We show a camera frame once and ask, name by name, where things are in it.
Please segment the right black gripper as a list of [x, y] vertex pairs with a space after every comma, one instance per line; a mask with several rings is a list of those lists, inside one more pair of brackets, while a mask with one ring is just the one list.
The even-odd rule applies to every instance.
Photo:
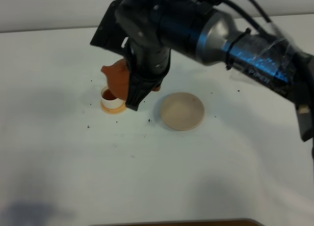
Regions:
[[204, 27], [204, 0], [115, 0], [107, 9], [91, 45], [126, 60], [127, 108], [137, 111], [159, 90], [170, 69], [171, 51], [197, 60]]

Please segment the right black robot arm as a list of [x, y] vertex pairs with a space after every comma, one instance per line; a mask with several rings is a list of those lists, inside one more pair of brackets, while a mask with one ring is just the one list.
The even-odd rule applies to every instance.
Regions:
[[90, 44], [126, 60], [132, 110], [161, 85], [174, 50], [203, 65], [223, 62], [291, 101], [307, 141], [314, 136], [314, 57], [268, 26], [230, 0], [115, 0]]

